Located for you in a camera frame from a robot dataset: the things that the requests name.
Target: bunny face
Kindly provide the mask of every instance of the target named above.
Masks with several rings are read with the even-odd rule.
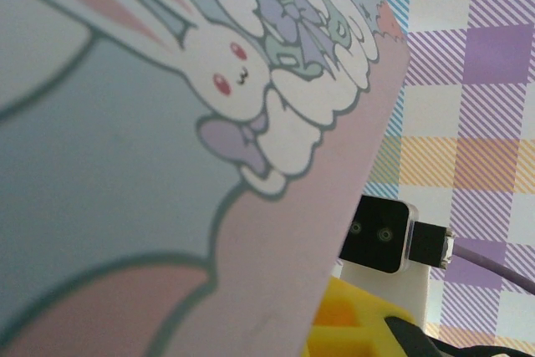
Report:
[[[243,37],[219,25],[193,28],[185,37],[195,58],[184,66],[190,84],[212,109],[235,121],[249,121],[263,109],[269,69]]]

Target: bunny mouth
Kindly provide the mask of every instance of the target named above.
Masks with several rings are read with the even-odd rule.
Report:
[[[238,84],[240,85],[244,85],[245,84],[245,79],[249,76],[249,72],[247,71],[247,69],[244,67],[242,72],[240,73],[240,79],[237,81]]]

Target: red eye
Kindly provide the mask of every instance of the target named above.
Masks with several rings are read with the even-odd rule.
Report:
[[[233,42],[231,43],[231,51],[241,60],[247,59],[247,55],[245,53],[245,50],[238,45],[237,43]]]
[[[231,86],[228,83],[228,81],[219,73],[215,73],[214,77],[214,85],[216,88],[221,92],[223,95],[230,95],[231,94]]]

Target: camera lens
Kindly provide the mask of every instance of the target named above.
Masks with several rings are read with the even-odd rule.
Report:
[[[377,232],[377,237],[381,242],[389,242],[393,236],[394,234],[392,234],[392,231],[388,227],[383,227]]]
[[[351,234],[359,234],[360,231],[362,231],[362,225],[360,224],[360,222],[351,223],[351,227],[349,228],[349,232]]]

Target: yellow object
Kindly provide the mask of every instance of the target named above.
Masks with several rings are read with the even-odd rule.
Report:
[[[331,278],[302,357],[406,357],[385,322],[392,316],[414,323],[403,309]]]

